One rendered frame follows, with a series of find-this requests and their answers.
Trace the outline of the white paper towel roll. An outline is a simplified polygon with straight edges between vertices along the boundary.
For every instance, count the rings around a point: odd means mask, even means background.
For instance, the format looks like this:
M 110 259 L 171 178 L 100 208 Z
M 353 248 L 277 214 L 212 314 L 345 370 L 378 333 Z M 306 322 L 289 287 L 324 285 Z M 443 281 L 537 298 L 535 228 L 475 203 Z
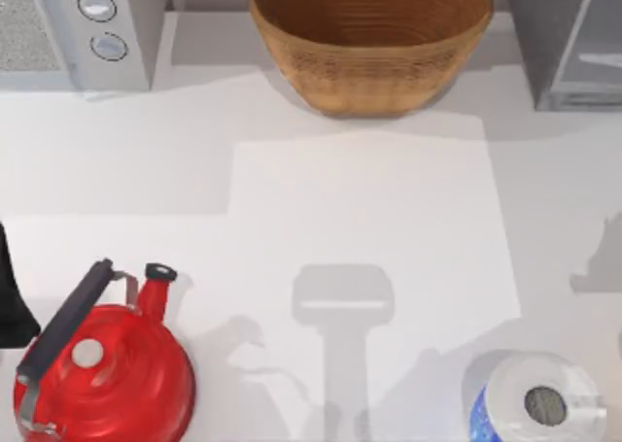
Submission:
M 468 422 L 469 442 L 605 442 L 607 410 L 579 365 L 517 352 L 493 369 Z

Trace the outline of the brown woven basket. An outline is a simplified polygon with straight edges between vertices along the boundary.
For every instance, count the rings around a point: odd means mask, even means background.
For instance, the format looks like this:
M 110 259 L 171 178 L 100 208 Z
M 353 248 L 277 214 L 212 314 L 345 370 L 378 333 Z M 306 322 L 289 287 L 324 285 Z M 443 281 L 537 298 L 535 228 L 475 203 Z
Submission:
M 449 85 L 474 52 L 494 0 L 250 0 L 295 92 L 327 116 L 405 115 Z

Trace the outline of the pale microwave oven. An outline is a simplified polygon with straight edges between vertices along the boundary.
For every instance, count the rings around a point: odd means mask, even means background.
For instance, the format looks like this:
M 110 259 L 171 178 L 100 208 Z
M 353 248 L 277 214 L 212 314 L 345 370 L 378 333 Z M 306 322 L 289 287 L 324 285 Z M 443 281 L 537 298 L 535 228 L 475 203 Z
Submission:
M 77 0 L 0 0 L 0 91 L 142 92 L 152 87 L 169 0 L 115 0 L 116 16 L 94 22 Z M 121 61 L 98 58 L 93 36 L 123 38 Z

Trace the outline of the red kettle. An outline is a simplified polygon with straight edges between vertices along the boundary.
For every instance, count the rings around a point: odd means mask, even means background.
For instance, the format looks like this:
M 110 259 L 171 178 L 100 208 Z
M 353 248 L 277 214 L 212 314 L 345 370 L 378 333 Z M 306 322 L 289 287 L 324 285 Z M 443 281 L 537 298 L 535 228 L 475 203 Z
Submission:
M 93 263 L 16 369 L 22 442 L 181 442 L 195 406 L 190 358 L 164 325 L 177 272 L 145 282 Z

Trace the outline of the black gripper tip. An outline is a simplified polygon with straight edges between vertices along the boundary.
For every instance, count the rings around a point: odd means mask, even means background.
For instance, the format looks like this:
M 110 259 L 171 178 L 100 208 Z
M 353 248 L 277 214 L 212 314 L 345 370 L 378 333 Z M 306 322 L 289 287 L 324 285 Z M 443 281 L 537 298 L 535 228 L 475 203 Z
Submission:
M 41 327 L 18 289 L 6 231 L 0 222 L 0 350 L 26 348 L 40 333 Z

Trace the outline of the microwave knob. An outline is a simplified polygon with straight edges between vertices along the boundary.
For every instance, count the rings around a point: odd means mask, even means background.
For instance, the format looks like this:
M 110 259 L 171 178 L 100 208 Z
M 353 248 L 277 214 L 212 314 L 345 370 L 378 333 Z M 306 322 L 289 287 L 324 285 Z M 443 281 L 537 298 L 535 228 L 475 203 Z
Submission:
M 128 55 L 126 41 L 110 32 L 100 36 L 93 36 L 89 41 L 89 46 L 91 51 L 104 61 L 118 62 Z
M 80 13 L 94 22 L 108 22 L 117 14 L 115 0 L 77 0 Z

